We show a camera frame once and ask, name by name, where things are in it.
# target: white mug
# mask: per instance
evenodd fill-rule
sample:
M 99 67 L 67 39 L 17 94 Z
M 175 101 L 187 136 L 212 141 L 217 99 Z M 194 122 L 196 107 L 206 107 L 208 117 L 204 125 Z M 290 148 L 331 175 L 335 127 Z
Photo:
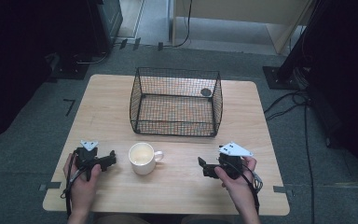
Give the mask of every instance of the white mug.
M 129 152 L 132 170 L 138 175 L 151 173 L 157 161 L 164 157 L 162 151 L 156 151 L 147 143 L 137 143 L 133 145 Z

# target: person's right hand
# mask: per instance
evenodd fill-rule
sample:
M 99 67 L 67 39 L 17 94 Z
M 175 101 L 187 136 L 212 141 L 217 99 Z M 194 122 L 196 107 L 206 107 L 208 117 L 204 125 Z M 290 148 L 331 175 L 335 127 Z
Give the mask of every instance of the person's right hand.
M 68 175 L 71 157 L 72 154 L 69 154 L 66 164 L 63 167 L 65 177 Z M 75 166 L 76 159 L 77 157 L 75 157 L 70 171 L 71 176 L 77 170 L 77 167 Z M 91 177 L 89 181 L 87 181 L 86 177 L 83 175 L 75 180 L 74 185 L 71 188 L 72 214 L 69 216 L 68 223 L 86 223 L 92 203 L 94 202 L 97 193 L 97 181 L 101 171 L 101 165 L 96 164 L 91 170 Z
M 242 163 L 250 170 L 254 171 L 257 161 L 252 157 L 244 157 Z M 229 196 L 231 197 L 232 202 L 234 202 L 238 212 L 241 214 L 243 222 L 260 223 L 260 219 L 255 210 L 255 199 L 248 183 L 242 178 L 242 176 L 237 179 L 231 179 L 227 173 L 218 166 L 214 168 L 214 171 L 223 181 L 222 187 L 228 190 Z M 244 170 L 243 174 L 251 183 L 253 183 L 254 178 L 252 172 Z

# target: cable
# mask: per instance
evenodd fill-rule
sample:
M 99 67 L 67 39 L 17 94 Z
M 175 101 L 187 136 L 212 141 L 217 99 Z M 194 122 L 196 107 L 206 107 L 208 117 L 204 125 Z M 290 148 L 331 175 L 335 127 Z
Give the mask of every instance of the cable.
M 107 53 L 105 53 L 105 54 L 103 55 L 103 57 L 102 57 L 100 60 L 96 61 L 96 62 L 89 62 L 89 63 L 76 62 L 76 63 L 78 63 L 78 64 L 94 64 L 94 63 L 100 63 L 101 61 L 103 61 L 103 60 L 106 58 L 106 56 L 107 56 Z
M 65 199 L 66 215 L 68 216 L 68 218 L 72 214 L 72 209 L 71 209 L 71 188 L 72 188 L 72 185 L 74 184 L 75 180 L 85 172 L 85 169 L 79 169 L 75 172 L 74 175 L 71 176 L 72 165 L 74 163 L 75 156 L 76 156 L 77 152 L 78 152 L 78 150 L 74 151 L 74 153 L 72 154 L 71 160 L 69 162 L 68 172 L 66 174 L 66 187 L 63 190 L 62 195 L 61 195 L 61 198 Z
M 303 62 L 302 60 L 304 60 L 307 63 L 312 63 L 313 62 L 312 55 L 308 55 L 305 52 L 305 43 L 306 43 L 307 35 L 308 35 L 309 29 L 310 29 L 309 26 L 310 26 L 313 18 L 315 17 L 315 14 L 318 11 L 318 8 L 320 7 L 321 3 L 322 3 L 322 1 L 316 0 L 315 6 L 314 6 L 314 8 L 313 8 L 313 10 L 312 10 L 312 12 L 310 14 L 310 18 L 308 19 L 307 24 L 305 25 L 306 29 L 304 30 L 304 32 L 303 32 L 304 26 L 301 27 L 300 39 L 297 40 L 297 42 L 298 41 L 301 41 L 301 42 L 296 43 L 296 46 L 297 46 L 297 44 L 299 44 L 298 47 L 299 47 L 301 55 L 298 58 L 294 59 L 295 62 L 293 63 L 293 69 L 295 69 L 296 67 L 300 66 L 301 62 Z
M 307 110 L 308 110 L 308 106 L 310 104 L 310 100 L 305 97 L 303 94 L 300 94 L 302 91 L 295 91 L 292 93 L 287 93 L 284 96 L 278 98 L 277 100 L 275 100 L 271 106 L 265 110 L 265 113 L 268 112 L 274 105 L 276 105 L 278 102 L 280 102 L 281 99 L 283 99 L 284 97 L 288 96 L 288 95 L 292 95 L 292 100 L 294 101 L 295 105 L 291 106 L 289 109 L 286 109 L 283 112 L 278 112 L 275 114 L 278 114 L 275 117 L 278 117 L 290 110 L 292 110 L 294 107 L 303 105 L 304 106 L 304 135 L 305 135 L 305 147 L 306 147 L 306 151 L 307 151 L 307 160 L 308 160 L 308 166 L 309 166 L 309 170 L 310 170 L 310 210 L 311 210 L 311 223 L 315 223 L 315 187 L 314 187 L 314 180 L 313 180 L 313 172 L 312 172 L 312 166 L 311 166 L 311 162 L 310 162 L 310 146 L 309 146 L 309 139 L 308 139 L 308 119 L 307 119 Z M 301 96 L 304 99 L 304 102 L 297 102 L 295 100 L 295 96 Z
M 258 197 L 257 197 L 257 192 L 260 191 L 260 189 L 257 191 L 255 189 L 255 186 L 249 181 L 249 179 L 246 177 L 246 175 L 243 174 L 242 171 L 240 171 L 239 169 L 237 169 L 237 167 L 235 167 L 233 164 L 231 164 L 230 162 L 228 161 L 225 161 L 225 160 L 222 160 L 222 159 L 219 159 L 221 160 L 223 163 L 229 165 L 231 168 L 233 168 L 236 172 L 238 172 L 239 175 L 242 176 L 242 178 L 246 181 L 246 183 L 248 184 L 249 188 L 251 189 L 251 192 L 252 192 L 252 195 L 254 197 L 254 200 L 255 200 L 255 210 L 258 214 L 258 211 L 259 211 L 259 208 L 260 208 L 260 202 L 258 201 Z
M 307 106 L 304 106 L 304 134 L 305 134 L 305 147 L 307 150 L 308 167 L 310 170 L 310 212 L 311 223 L 315 223 L 315 187 L 313 186 L 313 172 L 310 163 L 310 147 L 308 142 L 308 123 L 307 123 Z
M 309 73 L 304 67 L 295 67 L 294 74 L 297 81 L 303 86 L 302 90 L 309 86 L 309 82 L 306 80 L 306 75 Z
M 185 40 L 179 45 L 164 46 L 164 48 L 179 48 L 182 45 L 184 45 L 185 42 L 188 40 L 188 37 L 190 36 L 190 18 L 191 18 L 191 7 L 192 7 L 192 5 L 193 5 L 193 0 L 190 0 L 190 6 L 188 8 L 188 16 L 187 16 L 187 26 L 186 26 L 186 28 L 187 28 L 187 36 L 186 36 Z
M 261 180 L 260 176 L 258 176 L 258 174 L 249 169 L 249 167 L 247 167 L 246 165 L 242 165 L 246 170 L 250 171 L 252 173 L 252 176 L 254 177 L 254 186 L 255 186 L 255 191 L 258 193 L 262 188 L 263 188 L 263 181 Z

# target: wire mesh basket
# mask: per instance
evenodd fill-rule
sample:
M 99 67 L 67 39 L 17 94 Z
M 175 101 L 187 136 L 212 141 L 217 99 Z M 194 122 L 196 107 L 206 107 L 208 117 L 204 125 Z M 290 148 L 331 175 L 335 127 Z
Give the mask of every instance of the wire mesh basket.
M 216 136 L 222 113 L 219 72 L 137 69 L 130 103 L 135 133 Z

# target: person's left hand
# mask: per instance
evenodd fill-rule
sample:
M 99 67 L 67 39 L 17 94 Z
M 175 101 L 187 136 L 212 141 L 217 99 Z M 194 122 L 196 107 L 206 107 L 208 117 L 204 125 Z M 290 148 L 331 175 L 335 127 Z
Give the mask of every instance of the person's left hand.
M 69 170 L 69 163 L 72 157 L 72 153 L 69 154 L 66 164 L 63 167 L 63 172 L 65 177 L 67 177 Z M 77 167 L 76 157 L 73 161 L 71 176 L 76 172 Z M 86 180 L 86 177 L 81 175 L 78 177 L 71 188 L 71 203 L 72 203 L 72 215 L 69 219 L 76 219 L 81 217 L 87 217 L 91 209 L 91 205 L 94 202 L 95 195 L 97 193 L 97 181 L 101 173 L 101 165 L 96 164 L 91 170 L 91 177 L 89 181 Z

